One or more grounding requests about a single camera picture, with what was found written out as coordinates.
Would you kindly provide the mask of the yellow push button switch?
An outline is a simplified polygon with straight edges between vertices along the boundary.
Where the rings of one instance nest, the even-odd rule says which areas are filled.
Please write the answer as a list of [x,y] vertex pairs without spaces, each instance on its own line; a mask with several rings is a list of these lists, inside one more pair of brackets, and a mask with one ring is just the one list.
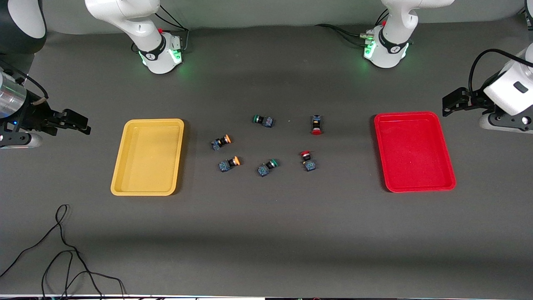
[[224,135],[221,138],[213,139],[211,141],[211,148],[215,151],[220,150],[224,145],[231,144],[232,140],[229,135]]
[[241,163],[240,163],[238,156],[234,156],[232,159],[219,162],[218,166],[219,166],[219,170],[224,173],[224,172],[230,171],[232,168],[236,166],[239,166],[240,164]]

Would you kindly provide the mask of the red plastic tray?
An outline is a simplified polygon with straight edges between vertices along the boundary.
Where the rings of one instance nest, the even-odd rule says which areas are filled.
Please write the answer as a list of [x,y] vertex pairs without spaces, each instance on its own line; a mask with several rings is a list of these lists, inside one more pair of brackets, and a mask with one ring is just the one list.
[[374,127],[384,183],[390,192],[455,188],[451,158],[434,112],[380,113]]

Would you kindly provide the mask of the yellow plastic tray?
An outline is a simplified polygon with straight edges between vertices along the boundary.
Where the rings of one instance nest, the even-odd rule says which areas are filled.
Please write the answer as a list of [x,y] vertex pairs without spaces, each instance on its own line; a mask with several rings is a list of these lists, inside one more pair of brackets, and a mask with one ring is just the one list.
[[124,125],[110,190],[115,196],[169,196],[177,188],[185,125],[179,118]]

